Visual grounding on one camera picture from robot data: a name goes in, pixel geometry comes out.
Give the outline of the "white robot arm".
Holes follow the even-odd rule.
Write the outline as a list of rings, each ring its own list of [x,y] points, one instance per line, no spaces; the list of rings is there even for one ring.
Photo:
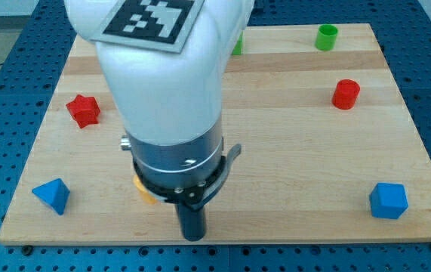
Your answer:
[[[222,152],[222,78],[252,0],[84,1],[65,4],[94,44],[140,174],[193,187]]]

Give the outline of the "green block behind arm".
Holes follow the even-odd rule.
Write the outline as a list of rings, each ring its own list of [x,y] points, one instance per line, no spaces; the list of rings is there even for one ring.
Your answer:
[[[243,52],[243,33],[241,32],[231,55],[242,55]]]

